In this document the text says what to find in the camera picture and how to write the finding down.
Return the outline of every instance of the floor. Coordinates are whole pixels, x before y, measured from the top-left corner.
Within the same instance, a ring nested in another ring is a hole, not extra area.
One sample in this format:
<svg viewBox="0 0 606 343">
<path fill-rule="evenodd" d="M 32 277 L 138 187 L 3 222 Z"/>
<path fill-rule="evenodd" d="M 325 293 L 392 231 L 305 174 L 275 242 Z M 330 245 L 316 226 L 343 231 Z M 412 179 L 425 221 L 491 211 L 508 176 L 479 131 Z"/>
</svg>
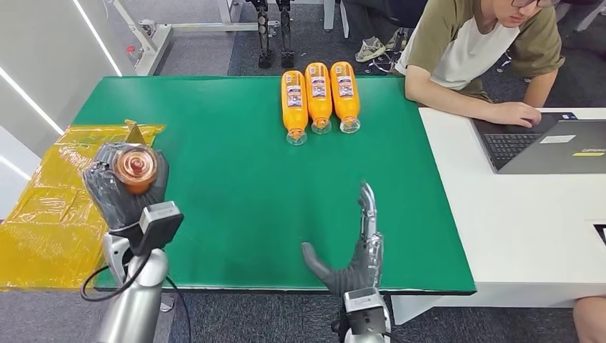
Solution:
<svg viewBox="0 0 606 343">
<path fill-rule="evenodd" d="M 254 21 L 256 13 L 244 0 L 234 6 L 232 18 Z M 125 0 L 137 19 L 158 22 L 219 21 L 214 0 Z M 272 9 L 271 19 L 277 19 Z M 354 40 L 344 40 L 340 17 L 334 31 L 322 29 L 322 8 L 293 5 L 293 45 L 297 67 L 309 61 L 352 60 Z M 136 45 L 134 37 L 113 7 L 108 20 L 123 45 Z M 548 106 L 606 106 L 606 17 L 598 17 L 586 32 L 565 41 L 567 63 L 560 70 Z M 279 53 L 279 36 L 272 38 Z M 256 67 L 259 51 L 256 32 L 176 34 L 159 65 L 159 75 L 250 75 L 282 72 Z M 365 65 L 355 64 L 358 74 Z M 496 101 L 520 99 L 526 83 L 508 71 L 489 70 L 483 78 Z M 193 342 L 337 342 L 329 323 L 339 302 L 331 296 L 260 294 L 186 294 L 192 318 Z M 0 343 L 92 342 L 107 304 L 90 304 L 76 292 L 0 293 Z M 184 311 L 161 314 L 156 343 L 187 342 Z M 438 308 L 395 329 L 402 342 L 576 342 L 569 309 L 461 309 Z"/>
</svg>

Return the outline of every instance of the yellow plastic bag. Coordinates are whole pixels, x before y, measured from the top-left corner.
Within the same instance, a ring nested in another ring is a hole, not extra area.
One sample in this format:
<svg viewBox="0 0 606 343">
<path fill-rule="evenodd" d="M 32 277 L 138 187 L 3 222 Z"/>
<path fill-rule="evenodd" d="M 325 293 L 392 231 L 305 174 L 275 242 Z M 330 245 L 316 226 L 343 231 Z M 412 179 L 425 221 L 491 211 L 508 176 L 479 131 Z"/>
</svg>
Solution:
<svg viewBox="0 0 606 343">
<path fill-rule="evenodd" d="M 140 125 L 151 145 L 163 125 Z M 97 267 L 107 227 L 81 171 L 106 142 L 126 141 L 126 125 L 70 126 L 45 153 L 19 202 L 0 224 L 0 287 L 79 288 Z"/>
</svg>

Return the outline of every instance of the plastic bottle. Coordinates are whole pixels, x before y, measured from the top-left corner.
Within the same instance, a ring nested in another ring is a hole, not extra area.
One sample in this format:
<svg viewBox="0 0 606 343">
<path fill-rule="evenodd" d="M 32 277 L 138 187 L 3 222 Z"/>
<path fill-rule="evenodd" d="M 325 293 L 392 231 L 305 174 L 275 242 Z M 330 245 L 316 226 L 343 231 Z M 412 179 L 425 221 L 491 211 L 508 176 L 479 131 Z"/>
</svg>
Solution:
<svg viewBox="0 0 606 343">
<path fill-rule="evenodd" d="M 307 85 L 307 108 L 312 118 L 312 131 L 316 134 L 330 132 L 332 97 L 330 96 L 330 77 L 328 68 L 319 62 L 311 63 L 305 69 Z"/>
<path fill-rule="evenodd" d="M 157 164 L 154 152 L 143 144 L 118 151 L 114 173 L 130 194 L 143 194 L 156 180 Z"/>
<path fill-rule="evenodd" d="M 301 145 L 307 140 L 307 98 L 305 78 L 300 71 L 290 70 L 282 75 L 282 121 L 288 131 L 286 140 Z"/>
<path fill-rule="evenodd" d="M 333 64 L 330 81 L 334 110 L 341 119 L 339 128 L 346 134 L 353 134 L 360 128 L 360 122 L 358 88 L 352 65 L 347 62 Z"/>
</svg>

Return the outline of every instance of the light strip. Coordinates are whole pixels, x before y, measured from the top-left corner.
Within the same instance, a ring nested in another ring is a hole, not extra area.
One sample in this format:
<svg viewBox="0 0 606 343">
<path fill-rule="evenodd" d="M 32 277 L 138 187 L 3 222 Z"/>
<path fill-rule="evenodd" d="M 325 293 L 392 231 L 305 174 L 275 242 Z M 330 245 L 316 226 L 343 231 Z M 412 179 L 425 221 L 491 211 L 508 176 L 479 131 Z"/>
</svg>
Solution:
<svg viewBox="0 0 606 343">
<path fill-rule="evenodd" d="M 31 108 L 33 108 L 36 112 L 38 112 L 38 114 L 42 117 L 42 119 L 46 120 L 47 123 L 49 123 L 53 129 L 55 129 L 55 131 L 57 131 L 57 133 L 59 133 L 60 135 L 63 135 L 65 132 L 59 127 L 59 125 L 57 125 L 53 119 L 51 119 L 51 117 L 46 114 L 42 108 L 40 106 L 38 106 L 38 104 L 36 104 L 36 102 L 29 97 L 29 95 L 27 95 L 27 93 L 15 82 L 15 80 L 13 80 L 13 78 L 11 78 L 5 71 L 4 69 L 2 69 L 2 67 L 0 66 L 0 76 L 2 76 L 2 78 L 8 82 L 11 87 L 13 87 L 13 89 L 19 93 L 19 95 L 23 98 L 23 100 L 25 100 L 29 106 L 31 106 Z"/>
<path fill-rule="evenodd" d="M 8 168 L 13 169 L 14 172 L 21 175 L 25 180 L 31 180 L 31 177 L 28 174 L 25 174 L 16 165 L 12 164 L 8 159 L 5 159 L 3 156 L 0 156 L 0 162 L 4 163 Z"/>
<path fill-rule="evenodd" d="M 116 71 L 116 75 L 122 76 L 122 72 L 120 71 L 120 68 L 118 68 L 118 65 L 116 64 L 114 59 L 109 54 L 109 50 L 107 50 L 107 47 L 105 47 L 105 44 L 103 44 L 103 41 L 101 40 L 101 37 L 99 36 L 99 34 L 96 32 L 93 24 L 91 23 L 91 21 L 89 19 L 89 16 L 86 15 L 86 12 L 84 12 L 84 10 L 82 9 L 82 6 L 80 6 L 80 3 L 78 2 L 78 0 L 73 0 L 73 1 L 74 1 L 74 5 L 76 5 L 76 8 L 80 12 L 80 15 L 82 16 L 82 18 L 84 18 L 86 25 L 89 26 L 89 29 L 91 29 L 93 36 L 95 36 L 96 42 L 99 43 L 99 46 L 105 53 L 105 56 L 109 60 L 109 63 L 111 63 L 111 66 L 114 67 L 114 70 Z"/>
</svg>

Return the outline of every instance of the bottle label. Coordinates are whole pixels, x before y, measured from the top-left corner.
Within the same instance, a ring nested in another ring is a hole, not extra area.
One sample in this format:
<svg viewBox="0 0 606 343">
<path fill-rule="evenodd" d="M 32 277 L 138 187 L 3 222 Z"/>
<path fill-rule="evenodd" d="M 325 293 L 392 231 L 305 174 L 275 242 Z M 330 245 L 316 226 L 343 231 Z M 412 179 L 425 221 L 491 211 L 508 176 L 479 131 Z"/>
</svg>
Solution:
<svg viewBox="0 0 606 343">
<path fill-rule="evenodd" d="M 323 76 L 312 77 L 312 97 L 313 98 L 325 98 L 326 97 L 326 79 Z"/>
<path fill-rule="evenodd" d="M 339 84 L 339 96 L 342 98 L 354 96 L 354 87 L 352 85 L 351 76 L 338 76 L 337 83 Z"/>
<path fill-rule="evenodd" d="M 301 86 L 288 86 L 287 92 L 287 104 L 288 107 L 301 107 Z"/>
</svg>

